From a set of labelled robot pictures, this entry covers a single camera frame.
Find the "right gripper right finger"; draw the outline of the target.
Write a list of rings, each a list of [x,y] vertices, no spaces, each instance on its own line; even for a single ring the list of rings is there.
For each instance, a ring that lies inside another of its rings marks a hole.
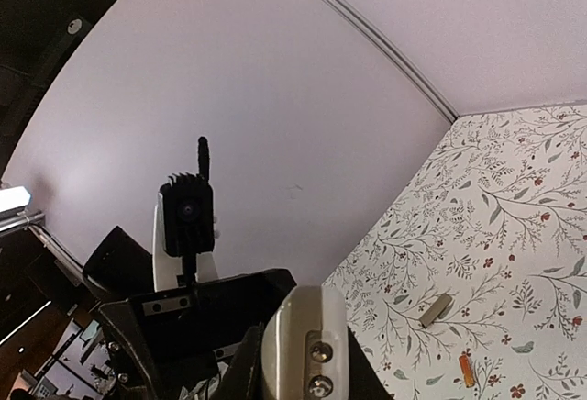
[[[349,400],[389,400],[390,394],[382,385],[350,328],[348,342]]]

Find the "grey white remote control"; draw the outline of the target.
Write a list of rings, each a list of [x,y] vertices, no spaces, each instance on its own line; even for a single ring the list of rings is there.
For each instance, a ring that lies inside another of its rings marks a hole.
[[[349,399],[345,300],[325,286],[296,286],[264,330],[264,399]]]

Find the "orange battery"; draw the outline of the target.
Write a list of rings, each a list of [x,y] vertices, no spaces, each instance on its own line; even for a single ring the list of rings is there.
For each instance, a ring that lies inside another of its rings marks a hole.
[[[459,364],[462,372],[462,380],[465,386],[467,388],[472,388],[475,385],[474,374],[469,356],[466,353],[460,355]]]

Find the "grey remote battery cover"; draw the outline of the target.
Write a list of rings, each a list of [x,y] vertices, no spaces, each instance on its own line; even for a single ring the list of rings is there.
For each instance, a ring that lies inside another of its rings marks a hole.
[[[440,295],[437,300],[419,318],[420,325],[428,328],[452,303],[452,297],[448,294]]]

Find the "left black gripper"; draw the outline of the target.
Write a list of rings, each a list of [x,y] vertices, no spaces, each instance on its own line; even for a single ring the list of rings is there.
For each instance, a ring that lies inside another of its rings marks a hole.
[[[264,326],[295,287],[286,269],[155,291],[152,257],[114,227],[83,267],[100,306],[116,374],[115,399],[177,399],[214,377],[252,327]]]

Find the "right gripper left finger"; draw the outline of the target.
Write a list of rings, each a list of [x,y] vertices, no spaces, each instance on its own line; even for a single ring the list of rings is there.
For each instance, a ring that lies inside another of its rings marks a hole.
[[[261,345],[264,325],[248,329],[215,390],[216,400],[262,398]]]

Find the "floral patterned table mat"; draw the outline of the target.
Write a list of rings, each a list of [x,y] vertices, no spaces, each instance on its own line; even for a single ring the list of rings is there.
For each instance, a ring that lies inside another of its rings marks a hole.
[[[391,399],[583,399],[585,106],[457,120],[327,284]]]

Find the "left aluminium frame post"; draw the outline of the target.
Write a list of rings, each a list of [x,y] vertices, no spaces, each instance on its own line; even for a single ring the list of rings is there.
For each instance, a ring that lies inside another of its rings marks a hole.
[[[416,90],[453,124],[459,115],[448,99],[425,77],[416,65],[401,52],[379,28],[346,0],[321,0],[352,25],[416,88]]]

